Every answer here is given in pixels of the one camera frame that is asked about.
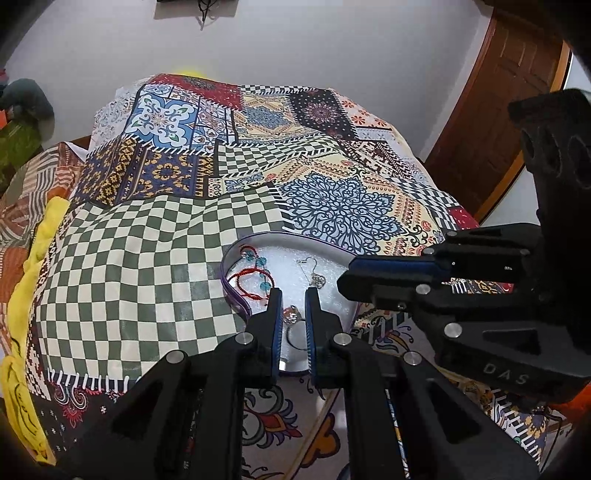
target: white wall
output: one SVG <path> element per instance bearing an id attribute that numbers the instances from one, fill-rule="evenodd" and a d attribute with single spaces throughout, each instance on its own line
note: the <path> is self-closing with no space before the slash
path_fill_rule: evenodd
<path id="1" fill-rule="evenodd" d="M 564 84 L 565 88 L 579 88 L 591 92 L 591 82 L 579 59 L 573 55 L 570 69 Z M 535 196 L 534 176 L 523 169 L 515 183 L 505 193 L 491 214 L 482 222 L 482 226 L 503 225 L 505 223 L 537 223 L 535 211 L 538 200 Z"/>
<path id="2" fill-rule="evenodd" d="M 468 81 L 468 77 L 472 72 L 472 68 L 476 63 L 476 59 L 478 54 L 480 53 L 480 49 L 482 48 L 482 43 L 484 42 L 484 37 L 486 35 L 486 31 L 488 30 L 488 25 L 491 22 L 491 16 L 493 7 L 489 5 L 478 3 L 480 8 L 480 18 L 478 20 L 478 25 L 476 27 L 476 31 L 474 33 L 474 37 L 472 38 L 472 42 L 470 44 L 470 48 L 466 53 L 466 58 L 464 60 L 464 64 L 462 69 L 457 75 L 456 83 L 454 84 L 452 91 L 450 92 L 449 96 L 447 97 L 447 101 L 443 105 L 439 116 L 437 117 L 437 121 L 431 130 L 431 134 L 427 138 L 424 147 L 421 149 L 419 153 L 419 157 L 422 161 L 426 161 L 427 157 L 431 153 L 431 150 L 435 146 L 439 135 L 443 131 L 443 128 L 446 126 L 447 121 L 449 120 L 450 115 L 453 112 L 453 109 L 456 107 L 457 101 L 466 86 L 466 82 Z"/>
<path id="3" fill-rule="evenodd" d="M 55 0 L 7 71 L 35 79 L 53 104 L 46 144 L 90 134 L 118 87 L 197 69 L 229 83 L 333 87 L 420 152 L 482 19 L 473 0 L 223 0 L 217 13 L 233 8 L 200 30 L 194 0 Z"/>

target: patchwork bedspread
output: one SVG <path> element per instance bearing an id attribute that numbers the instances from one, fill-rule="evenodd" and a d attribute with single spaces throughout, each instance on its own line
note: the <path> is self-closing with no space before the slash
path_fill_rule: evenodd
<path id="1" fill-rule="evenodd" d="M 334 90 L 161 74 L 118 91 L 95 120 L 28 335 L 28 389 L 57 457 L 168 351 L 206 352 L 244 327 L 218 276 L 237 239 L 287 231 L 354 254 L 418 255 L 476 226 L 392 125 Z M 363 305 L 352 333 L 433 359 L 407 314 Z M 539 460 L 543 417 L 449 377 Z M 244 478 L 348 477 L 340 391 L 282 378 L 248 392 L 244 409 Z"/>

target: metal screw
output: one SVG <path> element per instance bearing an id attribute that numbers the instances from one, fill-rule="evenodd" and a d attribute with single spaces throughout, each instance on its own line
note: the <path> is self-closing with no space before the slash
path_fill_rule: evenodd
<path id="1" fill-rule="evenodd" d="M 351 343 L 351 335 L 349 335 L 348 333 L 337 333 L 334 337 L 333 340 L 335 341 L 335 343 L 337 345 L 340 346 L 345 346 Z"/>
<path id="2" fill-rule="evenodd" d="M 423 361 L 423 357 L 421 356 L 421 354 L 413 351 L 406 352 L 402 356 L 402 359 L 409 365 L 418 365 Z"/>
<path id="3" fill-rule="evenodd" d="M 172 350 L 166 354 L 166 361 L 169 364 L 179 364 L 183 361 L 184 353 L 181 350 Z"/>
<path id="4" fill-rule="evenodd" d="M 462 334 L 462 325 L 456 322 L 451 322 L 445 325 L 443 333 L 449 338 L 458 338 Z"/>
<path id="5" fill-rule="evenodd" d="M 414 291 L 417 292 L 419 295 L 426 295 L 431 291 L 431 287 L 426 283 L 420 283 L 419 285 L 417 285 L 417 288 L 415 288 Z"/>
<path id="6" fill-rule="evenodd" d="M 240 343 L 240 345 L 248 345 L 254 339 L 255 339 L 254 336 L 249 332 L 240 332 L 240 333 L 237 333 L 236 336 L 234 337 L 234 340 L 236 340 L 238 343 Z"/>

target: wooden door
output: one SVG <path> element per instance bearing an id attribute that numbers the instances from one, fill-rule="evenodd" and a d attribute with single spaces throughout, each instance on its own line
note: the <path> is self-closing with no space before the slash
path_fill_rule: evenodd
<path id="1" fill-rule="evenodd" d="M 474 215 L 519 153 L 507 105 L 553 83 L 562 41 L 495 11 L 483 50 L 426 167 L 435 184 Z"/>

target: yellow towel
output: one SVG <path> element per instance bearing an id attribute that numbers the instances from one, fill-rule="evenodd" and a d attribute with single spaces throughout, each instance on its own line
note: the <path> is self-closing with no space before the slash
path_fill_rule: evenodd
<path id="1" fill-rule="evenodd" d="M 173 72 L 175 75 L 185 75 L 185 77 L 197 77 L 200 79 L 211 80 L 211 78 L 205 76 L 203 73 L 198 72 L 197 70 L 190 70 L 190 69 L 179 69 L 176 72 Z"/>
<path id="2" fill-rule="evenodd" d="M 33 240 L 31 253 L 22 266 L 24 275 L 8 302 L 7 327 L 11 337 L 12 355 L 5 357 L 0 367 L 0 382 L 10 425 L 20 441 L 33 452 L 38 462 L 52 464 L 55 464 L 56 460 L 37 418 L 27 387 L 25 356 L 29 313 L 41 265 L 69 205 L 70 202 L 60 197 L 53 197 L 47 203 L 43 220 Z"/>

